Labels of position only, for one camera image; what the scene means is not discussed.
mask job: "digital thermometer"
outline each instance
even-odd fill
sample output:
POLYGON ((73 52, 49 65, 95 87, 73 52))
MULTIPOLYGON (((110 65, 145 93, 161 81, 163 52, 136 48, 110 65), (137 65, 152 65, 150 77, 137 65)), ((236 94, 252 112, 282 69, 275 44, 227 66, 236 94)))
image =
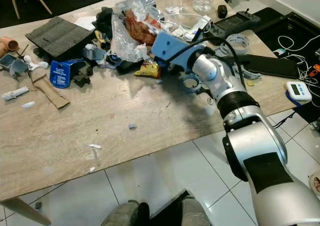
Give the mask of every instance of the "digital thermometer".
POLYGON ((286 88, 290 97, 297 101, 308 101, 312 99, 311 93, 307 85, 301 81, 289 81, 286 83, 286 88))

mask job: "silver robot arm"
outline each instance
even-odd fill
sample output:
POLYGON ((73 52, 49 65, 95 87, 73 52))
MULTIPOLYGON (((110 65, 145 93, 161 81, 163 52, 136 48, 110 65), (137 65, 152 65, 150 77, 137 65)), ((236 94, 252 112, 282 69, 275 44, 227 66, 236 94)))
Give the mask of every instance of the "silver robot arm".
MULTIPOLYGON (((186 43, 161 32, 152 47, 168 60, 186 43)), ((285 144, 259 104, 232 75, 228 65, 193 46, 172 60, 198 75, 214 97, 223 118, 223 146, 232 172, 248 182, 260 226, 320 223, 320 201, 287 169, 285 144)))

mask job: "table top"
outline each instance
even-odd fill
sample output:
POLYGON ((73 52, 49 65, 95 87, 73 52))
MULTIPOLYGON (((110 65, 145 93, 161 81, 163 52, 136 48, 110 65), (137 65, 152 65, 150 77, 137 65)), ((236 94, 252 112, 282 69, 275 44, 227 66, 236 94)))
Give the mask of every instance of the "table top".
MULTIPOLYGON (((195 13, 192 0, 183 4, 186 12, 195 13)), ((223 0, 213 0, 213 4, 207 14, 217 21, 218 5, 227 4, 223 0)), ((157 0, 160 9, 164 5, 165 0, 157 0)), ((229 15, 235 13, 227 7, 229 15)), ((97 12, 62 17, 74 22, 97 12)), ((24 35, 47 21, 2 28, 0 36, 14 38, 24 48, 32 45, 24 35)), ((274 57, 252 31, 244 34, 250 39, 251 54, 274 57)), ((40 61, 33 48, 26 54, 40 61)), ((185 93, 176 76, 166 74, 157 83, 133 74, 119 76, 110 69, 95 67, 93 71, 90 85, 56 88, 70 100, 61 110, 32 86, 28 76, 15 80, 7 71, 0 72, 0 94, 23 86, 31 89, 8 102, 0 100, 0 201, 82 177, 91 167, 102 170, 223 129, 218 110, 211 116, 205 110, 208 96, 185 93), (35 101, 33 107, 21 107, 31 101, 35 101), (129 130, 130 123, 136 123, 136 130, 129 130)), ((294 106, 284 94, 286 81, 263 76, 248 92, 266 115, 275 114, 294 106)))

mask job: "yellow object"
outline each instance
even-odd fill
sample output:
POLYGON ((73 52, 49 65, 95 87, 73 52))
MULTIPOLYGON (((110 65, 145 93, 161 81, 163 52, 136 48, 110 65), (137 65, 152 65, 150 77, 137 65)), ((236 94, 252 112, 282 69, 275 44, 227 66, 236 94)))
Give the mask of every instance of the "yellow object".
POLYGON ((248 81, 246 82, 246 84, 247 84, 248 86, 254 86, 254 85, 255 85, 255 83, 254 83, 253 81, 251 81, 251 80, 248 80, 248 81))
POLYGON ((140 67, 140 70, 134 73, 135 76, 154 77, 159 79, 161 76, 160 66, 153 60, 146 60, 140 67))
POLYGON ((98 41, 102 44, 102 43, 106 43, 106 41, 102 38, 102 33, 98 30, 94 31, 96 38, 98 39, 98 41))

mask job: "remote controller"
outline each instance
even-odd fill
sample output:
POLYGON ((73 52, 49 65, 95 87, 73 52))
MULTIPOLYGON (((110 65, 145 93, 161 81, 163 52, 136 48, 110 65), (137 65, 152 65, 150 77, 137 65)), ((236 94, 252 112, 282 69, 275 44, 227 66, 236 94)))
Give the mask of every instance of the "remote controller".
POLYGON ((226 39, 229 35, 240 33, 259 25, 261 19, 248 11, 239 11, 235 15, 227 17, 216 23, 211 23, 206 37, 215 36, 226 39))

